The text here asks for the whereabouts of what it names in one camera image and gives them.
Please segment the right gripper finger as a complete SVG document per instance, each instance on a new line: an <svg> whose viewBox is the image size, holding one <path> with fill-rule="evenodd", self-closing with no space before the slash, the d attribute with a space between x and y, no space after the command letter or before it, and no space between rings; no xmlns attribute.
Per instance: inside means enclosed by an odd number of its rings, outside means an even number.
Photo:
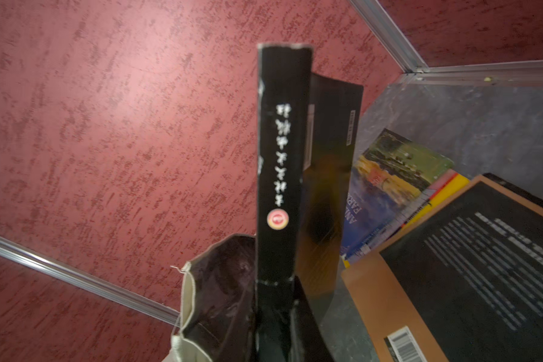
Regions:
<svg viewBox="0 0 543 362"><path fill-rule="evenodd" d="M294 279L294 303L291 309L291 360L295 362L334 362L300 279Z"/></svg>

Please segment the cream canvas tote bag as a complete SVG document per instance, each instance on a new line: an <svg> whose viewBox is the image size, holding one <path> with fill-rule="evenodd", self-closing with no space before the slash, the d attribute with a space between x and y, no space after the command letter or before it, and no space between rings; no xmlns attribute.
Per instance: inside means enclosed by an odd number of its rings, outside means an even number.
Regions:
<svg viewBox="0 0 543 362"><path fill-rule="evenodd" d="M181 268L179 327L166 361L252 361L256 238L233 234Z"/></svg>

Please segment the blue green landscape book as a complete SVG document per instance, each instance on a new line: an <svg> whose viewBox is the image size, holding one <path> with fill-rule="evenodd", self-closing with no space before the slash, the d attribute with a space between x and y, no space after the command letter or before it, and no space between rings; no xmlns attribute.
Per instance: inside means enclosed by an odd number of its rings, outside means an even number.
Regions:
<svg viewBox="0 0 543 362"><path fill-rule="evenodd" d="M353 264L399 226L395 220L452 170L453 161L384 129L351 169L340 255Z"/></svg>

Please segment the black book yellow chinese title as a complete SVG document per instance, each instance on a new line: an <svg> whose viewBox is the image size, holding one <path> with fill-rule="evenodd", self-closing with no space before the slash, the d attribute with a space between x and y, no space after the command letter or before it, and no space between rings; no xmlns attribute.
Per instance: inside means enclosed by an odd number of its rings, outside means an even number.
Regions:
<svg viewBox="0 0 543 362"><path fill-rule="evenodd" d="M255 352L291 360L294 279L312 309L336 285L364 89L312 71L310 45L258 47Z"/></svg>

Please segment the black gold patterned book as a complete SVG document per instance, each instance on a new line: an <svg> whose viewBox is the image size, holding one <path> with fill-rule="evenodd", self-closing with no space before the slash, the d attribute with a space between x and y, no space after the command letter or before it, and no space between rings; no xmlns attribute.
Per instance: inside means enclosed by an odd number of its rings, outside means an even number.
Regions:
<svg viewBox="0 0 543 362"><path fill-rule="evenodd" d="M482 176L484 176L487 179L490 179L491 181L503 186L504 188L512 191L513 193L543 208L543 200L525 191L524 189L500 178L499 176L494 175L493 173L483 173Z"/></svg>

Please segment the red cover book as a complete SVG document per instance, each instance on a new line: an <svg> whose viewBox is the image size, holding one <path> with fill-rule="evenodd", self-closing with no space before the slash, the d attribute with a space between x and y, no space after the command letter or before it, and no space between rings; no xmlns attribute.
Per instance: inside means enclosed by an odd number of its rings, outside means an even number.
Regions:
<svg viewBox="0 0 543 362"><path fill-rule="evenodd" d="M419 220L468 183L468 178L455 170L448 170L386 226L380 241L388 240L404 227L415 223L416 220Z"/></svg>

